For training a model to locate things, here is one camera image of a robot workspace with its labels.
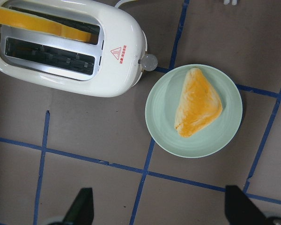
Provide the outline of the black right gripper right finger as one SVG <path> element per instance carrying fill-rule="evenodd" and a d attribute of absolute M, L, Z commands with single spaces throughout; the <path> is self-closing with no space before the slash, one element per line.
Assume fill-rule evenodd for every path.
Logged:
<path fill-rule="evenodd" d="M 230 225 L 263 225 L 266 216 L 236 185 L 225 187 L 225 216 Z"/>

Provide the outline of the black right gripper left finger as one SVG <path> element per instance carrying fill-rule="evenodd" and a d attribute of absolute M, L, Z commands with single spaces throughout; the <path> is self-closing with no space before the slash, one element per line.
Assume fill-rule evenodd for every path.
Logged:
<path fill-rule="evenodd" d="M 94 220 L 93 190 L 81 188 L 62 220 L 64 225 L 91 225 Z"/>

